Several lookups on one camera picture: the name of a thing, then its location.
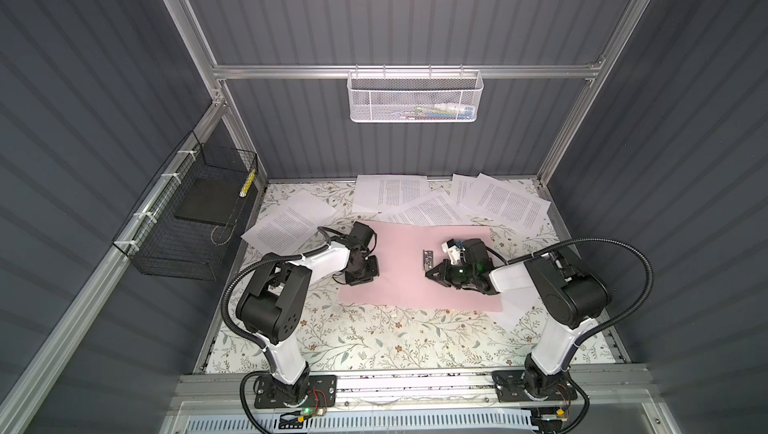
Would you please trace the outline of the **pink paper folder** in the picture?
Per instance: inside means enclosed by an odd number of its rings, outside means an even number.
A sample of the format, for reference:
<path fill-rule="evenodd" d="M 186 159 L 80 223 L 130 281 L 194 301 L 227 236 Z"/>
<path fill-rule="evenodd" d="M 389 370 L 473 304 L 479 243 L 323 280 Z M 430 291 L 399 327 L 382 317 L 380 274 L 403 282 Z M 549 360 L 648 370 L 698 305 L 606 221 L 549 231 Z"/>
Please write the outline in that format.
<path fill-rule="evenodd" d="M 479 238 L 491 243 L 486 226 L 450 225 L 415 226 L 371 220 L 368 225 L 377 234 L 374 254 L 379 275 L 373 281 L 356 286 L 340 286 L 342 304 L 371 304 L 414 309 L 470 310 L 499 312 L 498 295 L 484 295 L 471 290 L 444 287 L 425 277 L 423 252 L 431 250 L 434 261 L 446 255 L 441 244 L 450 240 Z"/>

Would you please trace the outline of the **white sheet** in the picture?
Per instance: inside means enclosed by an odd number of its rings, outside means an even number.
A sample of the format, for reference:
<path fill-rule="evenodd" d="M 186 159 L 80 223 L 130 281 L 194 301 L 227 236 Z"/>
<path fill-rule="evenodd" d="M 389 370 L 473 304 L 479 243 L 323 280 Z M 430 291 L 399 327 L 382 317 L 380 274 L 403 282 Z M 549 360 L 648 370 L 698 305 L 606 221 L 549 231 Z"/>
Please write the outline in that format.
<path fill-rule="evenodd" d="M 513 332 L 522 318 L 540 301 L 534 287 L 513 289 L 499 294 L 501 310 L 488 316 L 507 332 Z"/>

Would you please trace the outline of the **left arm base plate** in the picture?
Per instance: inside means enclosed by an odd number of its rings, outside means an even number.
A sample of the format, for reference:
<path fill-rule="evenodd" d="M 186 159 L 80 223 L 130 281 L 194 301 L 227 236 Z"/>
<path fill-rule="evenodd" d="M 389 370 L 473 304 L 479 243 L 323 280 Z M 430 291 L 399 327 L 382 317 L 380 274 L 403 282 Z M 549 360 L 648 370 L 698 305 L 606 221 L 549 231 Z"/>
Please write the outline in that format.
<path fill-rule="evenodd" d="M 260 375 L 254 382 L 256 409 L 329 408 L 336 403 L 335 375 L 310 374 L 294 385 L 284 384 L 271 375 Z"/>

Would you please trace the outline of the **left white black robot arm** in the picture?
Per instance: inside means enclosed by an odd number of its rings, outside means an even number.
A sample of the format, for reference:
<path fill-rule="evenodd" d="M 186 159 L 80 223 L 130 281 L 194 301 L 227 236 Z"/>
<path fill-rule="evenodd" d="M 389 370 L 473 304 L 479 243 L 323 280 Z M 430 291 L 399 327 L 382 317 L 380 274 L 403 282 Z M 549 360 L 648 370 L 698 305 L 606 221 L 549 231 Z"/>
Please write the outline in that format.
<path fill-rule="evenodd" d="M 256 344 L 269 363 L 274 381 L 304 391 L 309 376 L 296 336 L 310 285 L 339 274 L 356 286 L 379 275 L 373 251 L 377 234 L 354 222 L 349 233 L 321 226 L 324 244 L 303 253 L 268 253 L 244 267 L 225 287 L 221 316 L 231 332 Z"/>

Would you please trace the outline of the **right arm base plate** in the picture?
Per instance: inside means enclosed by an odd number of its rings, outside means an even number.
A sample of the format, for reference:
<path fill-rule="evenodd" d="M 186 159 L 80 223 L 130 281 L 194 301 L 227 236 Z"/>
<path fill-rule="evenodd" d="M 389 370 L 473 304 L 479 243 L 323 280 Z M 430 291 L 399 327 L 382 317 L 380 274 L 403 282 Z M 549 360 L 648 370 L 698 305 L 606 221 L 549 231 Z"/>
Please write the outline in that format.
<path fill-rule="evenodd" d="M 578 393 L 565 372 L 554 375 L 536 370 L 504 369 L 491 372 L 496 395 L 501 402 L 570 401 Z"/>

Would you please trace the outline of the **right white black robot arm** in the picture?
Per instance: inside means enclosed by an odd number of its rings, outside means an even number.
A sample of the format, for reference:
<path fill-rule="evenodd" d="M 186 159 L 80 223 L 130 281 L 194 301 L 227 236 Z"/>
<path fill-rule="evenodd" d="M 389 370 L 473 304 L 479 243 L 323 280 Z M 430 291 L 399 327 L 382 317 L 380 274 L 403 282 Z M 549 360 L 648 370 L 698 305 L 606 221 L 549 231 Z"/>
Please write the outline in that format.
<path fill-rule="evenodd" d="M 447 258 L 425 272 L 443 287 L 498 295 L 536 290 L 548 314 L 539 342 L 527 355 L 517 384 L 532 400 L 545 400 L 566 385 L 566 373 L 579 337 L 597 326 L 611 296 L 604 283 L 572 249 L 582 238 L 568 239 L 496 266 L 496 253 L 478 238 L 442 244 Z"/>

